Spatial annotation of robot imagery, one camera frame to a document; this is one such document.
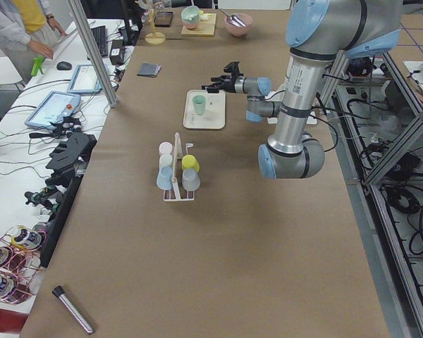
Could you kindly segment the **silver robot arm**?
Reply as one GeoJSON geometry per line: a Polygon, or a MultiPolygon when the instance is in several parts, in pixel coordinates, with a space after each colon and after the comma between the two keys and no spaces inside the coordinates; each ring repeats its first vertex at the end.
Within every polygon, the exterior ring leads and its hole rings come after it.
{"type": "Polygon", "coordinates": [[[211,79],[205,87],[209,93],[246,94],[248,120],[277,119],[275,132],[258,150],[265,178],[307,178],[320,171],[324,149],[305,126],[325,67],[339,51],[362,58],[391,50],[400,37],[402,14],[402,1],[299,1],[286,28],[293,62],[282,101],[267,101],[270,79],[245,77],[236,62],[211,79]]]}

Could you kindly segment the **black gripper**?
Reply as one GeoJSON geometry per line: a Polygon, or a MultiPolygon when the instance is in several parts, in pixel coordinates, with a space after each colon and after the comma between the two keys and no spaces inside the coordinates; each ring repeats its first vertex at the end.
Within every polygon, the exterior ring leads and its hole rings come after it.
{"type": "Polygon", "coordinates": [[[220,90],[224,90],[225,92],[236,92],[235,89],[235,82],[237,77],[233,75],[220,75],[217,77],[212,77],[212,82],[218,82],[219,85],[211,84],[211,85],[202,85],[202,89],[205,90],[209,94],[217,94],[220,90]]]}

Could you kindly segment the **person's hand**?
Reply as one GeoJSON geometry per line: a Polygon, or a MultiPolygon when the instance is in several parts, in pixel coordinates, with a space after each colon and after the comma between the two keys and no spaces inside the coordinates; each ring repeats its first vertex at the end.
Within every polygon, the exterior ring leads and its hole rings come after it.
{"type": "Polygon", "coordinates": [[[54,51],[51,47],[36,40],[31,39],[28,42],[27,47],[36,54],[39,54],[46,58],[52,59],[54,57],[54,51]]]}

